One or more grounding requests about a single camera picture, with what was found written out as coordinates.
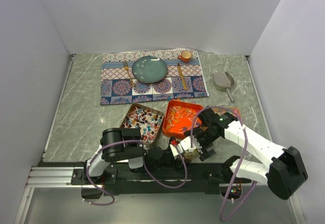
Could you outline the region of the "gold tin of star candies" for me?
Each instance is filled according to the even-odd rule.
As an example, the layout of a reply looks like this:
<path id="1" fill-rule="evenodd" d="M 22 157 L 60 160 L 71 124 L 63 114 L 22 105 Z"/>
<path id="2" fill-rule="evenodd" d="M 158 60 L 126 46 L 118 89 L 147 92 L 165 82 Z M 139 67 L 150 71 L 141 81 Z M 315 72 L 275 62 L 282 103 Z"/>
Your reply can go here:
<path id="1" fill-rule="evenodd" d="M 238 107 L 226 107 L 225 109 L 222 108 L 213 108 L 213 111 L 221 117 L 221 121 L 229 120 L 229 116 L 224 116 L 225 113 L 232 114 L 236 119 L 241 117 L 241 113 Z"/>

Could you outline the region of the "orange tray of candies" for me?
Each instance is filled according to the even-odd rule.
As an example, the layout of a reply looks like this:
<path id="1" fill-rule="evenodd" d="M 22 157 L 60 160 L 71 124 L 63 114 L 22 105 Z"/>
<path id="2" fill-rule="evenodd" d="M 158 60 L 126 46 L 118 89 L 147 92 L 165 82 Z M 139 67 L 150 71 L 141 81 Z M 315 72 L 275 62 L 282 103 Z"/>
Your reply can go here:
<path id="1" fill-rule="evenodd" d="M 169 101 L 162 126 L 163 135 L 184 139 L 184 133 L 191 129 L 193 122 L 194 126 L 201 124 L 201 121 L 199 119 L 194 120 L 194 117 L 202 109 L 203 107 L 198 104 L 178 100 Z"/>

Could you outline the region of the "gold round jar lid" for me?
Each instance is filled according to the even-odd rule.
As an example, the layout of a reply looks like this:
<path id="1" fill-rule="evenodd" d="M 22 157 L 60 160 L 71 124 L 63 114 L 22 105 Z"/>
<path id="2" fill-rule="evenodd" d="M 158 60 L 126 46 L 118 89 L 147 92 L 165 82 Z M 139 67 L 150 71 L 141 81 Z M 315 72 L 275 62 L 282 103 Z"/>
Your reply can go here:
<path id="1" fill-rule="evenodd" d="M 183 153 L 183 158 L 184 158 L 185 160 L 187 160 L 187 161 L 192 161 L 192 160 L 198 158 L 199 156 L 200 156 L 200 155 L 199 155 L 199 153 L 198 153 L 196 150 L 193 151 L 193 152 L 185 151 L 185 152 Z"/>

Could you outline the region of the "brown tin of lollipops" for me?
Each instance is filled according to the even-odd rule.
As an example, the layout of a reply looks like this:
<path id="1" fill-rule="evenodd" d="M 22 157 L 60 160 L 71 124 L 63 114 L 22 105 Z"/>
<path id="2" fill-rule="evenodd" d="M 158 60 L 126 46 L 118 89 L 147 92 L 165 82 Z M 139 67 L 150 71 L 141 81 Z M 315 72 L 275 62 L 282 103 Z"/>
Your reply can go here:
<path id="1" fill-rule="evenodd" d="M 127 111 L 120 128 L 139 129 L 145 148 L 153 147 L 160 134 L 165 114 L 162 111 L 133 103 Z"/>

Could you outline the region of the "silver metal scoop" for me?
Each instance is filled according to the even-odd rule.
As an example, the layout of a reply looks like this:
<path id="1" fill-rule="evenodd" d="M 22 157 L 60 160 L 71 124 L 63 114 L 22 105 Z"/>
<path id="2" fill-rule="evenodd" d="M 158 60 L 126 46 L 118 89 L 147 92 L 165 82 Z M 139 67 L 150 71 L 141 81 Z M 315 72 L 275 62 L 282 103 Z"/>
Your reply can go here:
<path id="1" fill-rule="evenodd" d="M 222 92 L 226 92 L 230 101 L 233 103 L 234 98 L 230 92 L 230 88 L 234 85 L 234 79 L 228 72 L 213 73 L 213 83 L 215 87 Z"/>

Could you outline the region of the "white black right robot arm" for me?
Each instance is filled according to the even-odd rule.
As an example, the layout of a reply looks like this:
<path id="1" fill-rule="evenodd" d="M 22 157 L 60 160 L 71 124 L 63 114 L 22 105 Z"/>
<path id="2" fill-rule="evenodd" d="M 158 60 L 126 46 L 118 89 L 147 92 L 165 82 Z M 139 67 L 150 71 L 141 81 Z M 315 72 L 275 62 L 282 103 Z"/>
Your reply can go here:
<path id="1" fill-rule="evenodd" d="M 188 141 L 186 150 L 197 150 L 202 161 L 214 154 L 209 148 L 220 137 L 242 147 L 244 154 L 250 153 L 258 159 L 258 162 L 251 162 L 241 156 L 230 158 L 222 171 L 225 181 L 232 183 L 238 178 L 250 179 L 266 184 L 277 197 L 287 200 L 308 180 L 301 154 L 296 148 L 285 148 L 264 138 L 244 125 L 234 112 L 226 110 L 218 114 L 206 107 L 199 111 L 197 119 L 201 125 L 192 125 L 184 135 Z"/>

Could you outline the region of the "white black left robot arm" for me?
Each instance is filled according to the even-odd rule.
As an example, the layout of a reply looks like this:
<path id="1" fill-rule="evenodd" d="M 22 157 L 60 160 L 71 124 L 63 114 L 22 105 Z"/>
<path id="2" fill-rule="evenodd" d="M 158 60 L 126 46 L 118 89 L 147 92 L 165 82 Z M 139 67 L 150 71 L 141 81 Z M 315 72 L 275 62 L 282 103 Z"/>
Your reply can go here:
<path id="1" fill-rule="evenodd" d="M 127 160 L 132 173 L 146 173 L 160 168 L 183 169 L 187 173 L 182 150 L 174 145 L 162 149 L 144 142 L 139 129 L 110 128 L 102 133 L 100 145 L 93 157 L 84 162 L 83 178 L 89 184 L 99 182 L 105 169 L 112 163 Z"/>

